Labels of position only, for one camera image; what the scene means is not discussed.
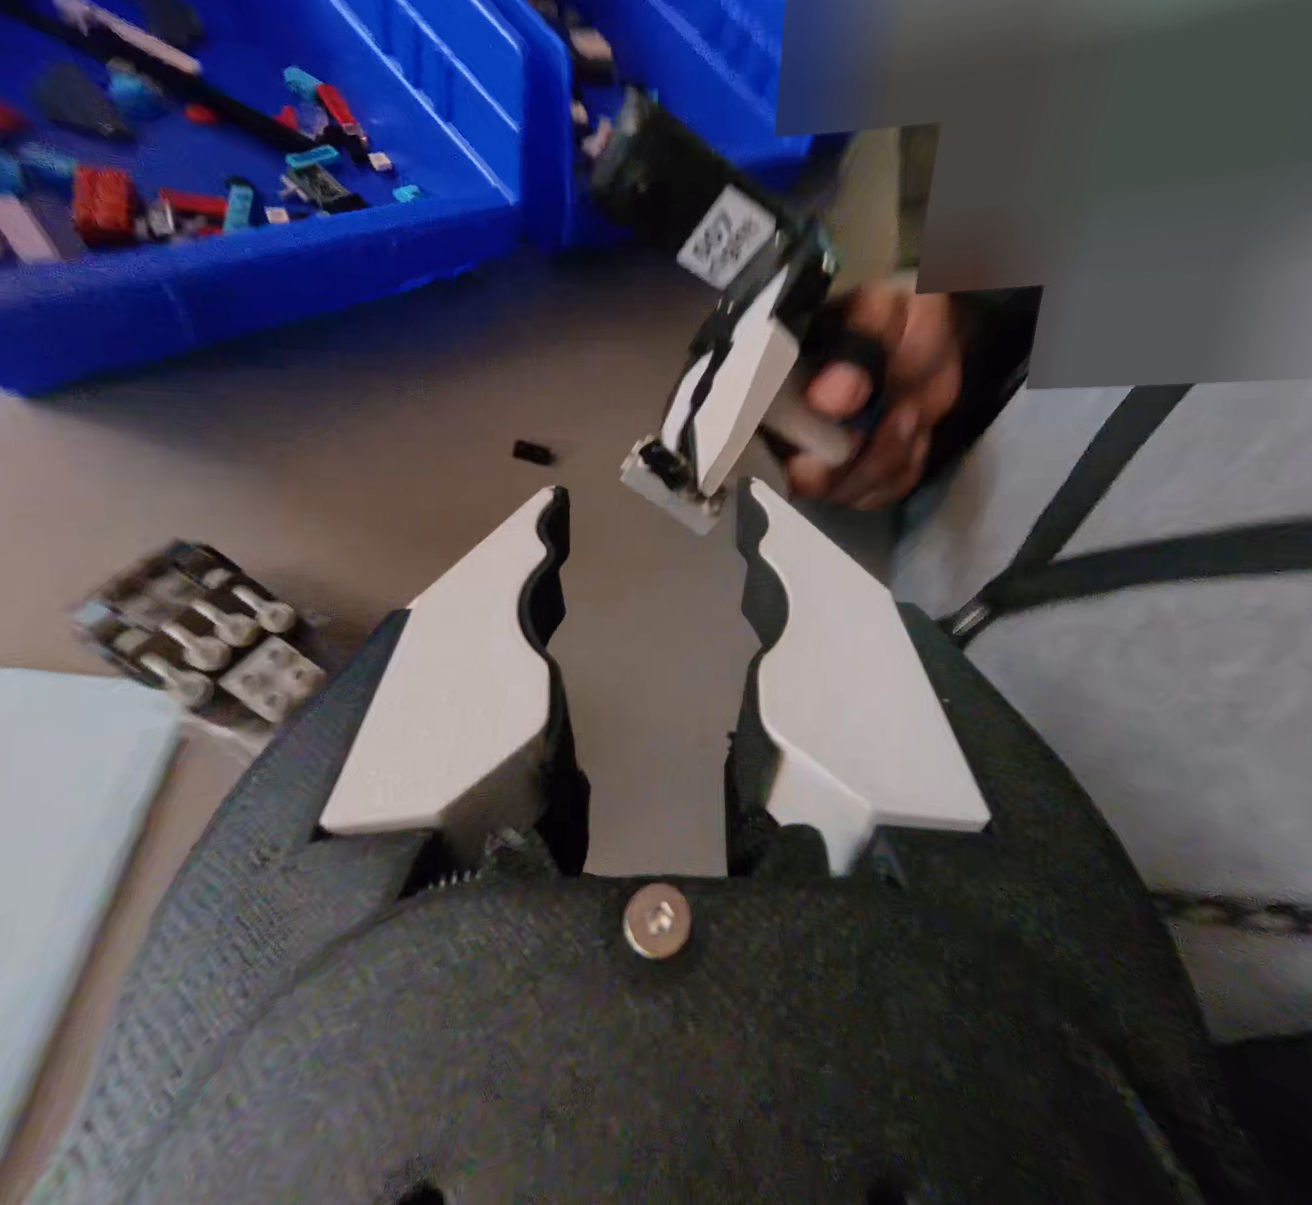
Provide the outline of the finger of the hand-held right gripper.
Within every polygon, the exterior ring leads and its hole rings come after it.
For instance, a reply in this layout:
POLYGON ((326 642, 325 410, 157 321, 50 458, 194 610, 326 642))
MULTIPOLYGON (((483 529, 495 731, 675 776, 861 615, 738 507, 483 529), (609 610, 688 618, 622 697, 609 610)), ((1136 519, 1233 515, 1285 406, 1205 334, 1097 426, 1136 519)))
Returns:
POLYGON ((705 497, 722 489, 798 360, 798 339, 777 311, 782 293, 782 285, 766 285, 750 303, 700 403, 700 494, 705 497))
POLYGON ((732 468, 742 455, 742 345, 738 314, 721 301, 690 345, 688 361, 666 405, 663 442, 696 468, 732 468))

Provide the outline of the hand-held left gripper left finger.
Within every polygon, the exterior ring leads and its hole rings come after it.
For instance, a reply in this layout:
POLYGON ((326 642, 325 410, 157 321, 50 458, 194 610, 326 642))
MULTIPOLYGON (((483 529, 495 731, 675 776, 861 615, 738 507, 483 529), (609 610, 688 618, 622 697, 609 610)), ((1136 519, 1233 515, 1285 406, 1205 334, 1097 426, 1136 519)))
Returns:
POLYGON ((549 641, 566 618, 569 494, 537 490, 406 608, 320 826, 427 831, 462 868, 503 831, 587 859, 587 775, 549 641))

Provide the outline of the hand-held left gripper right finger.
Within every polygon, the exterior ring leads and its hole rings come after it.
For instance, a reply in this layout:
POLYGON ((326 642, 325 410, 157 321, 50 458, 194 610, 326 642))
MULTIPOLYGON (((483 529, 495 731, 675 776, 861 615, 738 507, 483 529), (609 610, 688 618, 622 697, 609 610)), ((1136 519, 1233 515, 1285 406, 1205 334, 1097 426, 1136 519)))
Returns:
POLYGON ((984 833, 991 807, 892 592, 758 477, 735 542, 758 650, 730 739, 730 868, 776 836, 852 873, 887 828, 984 833))

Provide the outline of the dark grey studded toy brick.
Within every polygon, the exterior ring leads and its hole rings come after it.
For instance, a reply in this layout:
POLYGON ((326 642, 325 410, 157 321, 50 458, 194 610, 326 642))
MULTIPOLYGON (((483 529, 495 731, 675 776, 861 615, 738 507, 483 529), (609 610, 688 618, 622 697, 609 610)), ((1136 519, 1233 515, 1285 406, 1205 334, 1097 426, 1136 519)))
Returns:
POLYGON ((709 532, 724 508, 727 490, 721 487, 713 494, 703 492, 696 481, 696 466, 688 456, 687 460, 693 469, 695 479, 685 490, 666 489, 664 484, 653 473, 650 473, 648 468, 645 468, 642 458, 638 456, 638 448, 651 437, 659 435, 648 435, 633 445, 621 466, 621 482, 629 490, 646 498, 651 505, 664 510, 669 516, 687 526, 695 534, 703 536, 709 532))

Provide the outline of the grey black toy brick model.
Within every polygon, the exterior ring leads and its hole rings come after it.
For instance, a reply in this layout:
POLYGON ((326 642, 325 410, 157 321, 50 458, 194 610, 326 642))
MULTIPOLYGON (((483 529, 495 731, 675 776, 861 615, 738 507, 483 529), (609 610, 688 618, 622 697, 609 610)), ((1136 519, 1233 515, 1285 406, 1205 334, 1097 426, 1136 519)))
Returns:
POLYGON ((78 602, 71 623, 118 674, 247 749, 330 681, 315 616, 202 540, 137 557, 78 602))

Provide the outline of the colourful toy brick pile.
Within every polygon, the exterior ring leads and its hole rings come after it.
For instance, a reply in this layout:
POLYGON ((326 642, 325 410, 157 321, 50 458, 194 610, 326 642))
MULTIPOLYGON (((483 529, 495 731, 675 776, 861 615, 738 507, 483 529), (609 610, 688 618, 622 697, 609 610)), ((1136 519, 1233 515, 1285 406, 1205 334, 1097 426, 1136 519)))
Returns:
POLYGON ((304 66, 284 67, 286 98, 273 112, 226 90, 200 59, 209 32, 192 0, 3 0, 3 22, 73 54, 31 75, 28 104, 42 127, 141 151, 144 130, 179 116, 238 133, 280 166, 273 200, 239 171, 209 190, 144 188, 128 166, 42 141, 32 117, 5 99, 3 261, 65 259, 39 209, 57 196, 78 250, 186 245, 365 209, 352 174, 381 177, 401 203, 423 196, 399 180, 336 83, 304 66))

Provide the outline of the grey desk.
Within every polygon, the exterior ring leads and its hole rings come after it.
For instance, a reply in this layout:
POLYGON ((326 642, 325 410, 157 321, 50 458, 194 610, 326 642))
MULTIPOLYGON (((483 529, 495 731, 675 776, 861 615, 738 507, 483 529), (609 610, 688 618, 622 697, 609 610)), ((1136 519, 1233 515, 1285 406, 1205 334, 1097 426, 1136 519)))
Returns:
POLYGON ((640 255, 527 255, 57 398, 3 397, 3 666, 102 676, 70 607, 173 537, 220 547, 351 655, 546 482, 569 489, 551 642, 591 781, 588 868, 719 875, 755 652, 734 526, 624 489, 709 292, 640 255), (517 439, 558 461, 516 460, 517 439))

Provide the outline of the person's right hand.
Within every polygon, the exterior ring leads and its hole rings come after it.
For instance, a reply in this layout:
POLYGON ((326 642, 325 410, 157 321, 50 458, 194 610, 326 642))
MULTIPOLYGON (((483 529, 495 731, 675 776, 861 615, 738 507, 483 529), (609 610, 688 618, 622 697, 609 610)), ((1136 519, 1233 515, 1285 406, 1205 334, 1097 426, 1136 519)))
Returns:
POLYGON ((947 293, 918 293, 905 279, 879 279, 842 297, 845 324, 882 345, 887 358, 877 426, 842 466, 811 453, 785 463, 793 497, 853 510, 900 503, 926 473, 934 429, 961 385, 957 308, 947 293))

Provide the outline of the black white toy brick pile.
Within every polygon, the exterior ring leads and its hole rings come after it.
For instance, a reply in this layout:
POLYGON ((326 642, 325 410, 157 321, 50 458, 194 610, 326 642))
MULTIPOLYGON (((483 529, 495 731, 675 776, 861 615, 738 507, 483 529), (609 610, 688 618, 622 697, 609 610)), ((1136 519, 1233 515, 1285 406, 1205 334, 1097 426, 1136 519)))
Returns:
POLYGON ((591 166, 609 146, 616 120, 632 91, 658 99, 659 91, 621 66, 611 40, 567 0, 524 0, 562 40, 570 67, 569 117, 580 166, 591 166))

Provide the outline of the person's grey sweatshirt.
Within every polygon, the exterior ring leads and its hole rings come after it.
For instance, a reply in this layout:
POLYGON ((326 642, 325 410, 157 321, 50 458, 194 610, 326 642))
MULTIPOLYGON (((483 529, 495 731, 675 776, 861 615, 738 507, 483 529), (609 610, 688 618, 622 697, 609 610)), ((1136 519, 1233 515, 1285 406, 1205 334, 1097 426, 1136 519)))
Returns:
POLYGON ((1309 382, 1023 389, 894 589, 1075 771, 1212 1031, 1309 1031, 1309 382))

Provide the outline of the toy brick instruction booklet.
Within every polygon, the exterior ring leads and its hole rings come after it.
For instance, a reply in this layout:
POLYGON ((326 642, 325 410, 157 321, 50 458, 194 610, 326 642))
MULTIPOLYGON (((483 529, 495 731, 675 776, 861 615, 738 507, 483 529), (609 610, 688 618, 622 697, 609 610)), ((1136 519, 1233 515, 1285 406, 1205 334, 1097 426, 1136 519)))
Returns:
POLYGON ((147 686, 2 670, 3 1145, 181 733, 147 686))

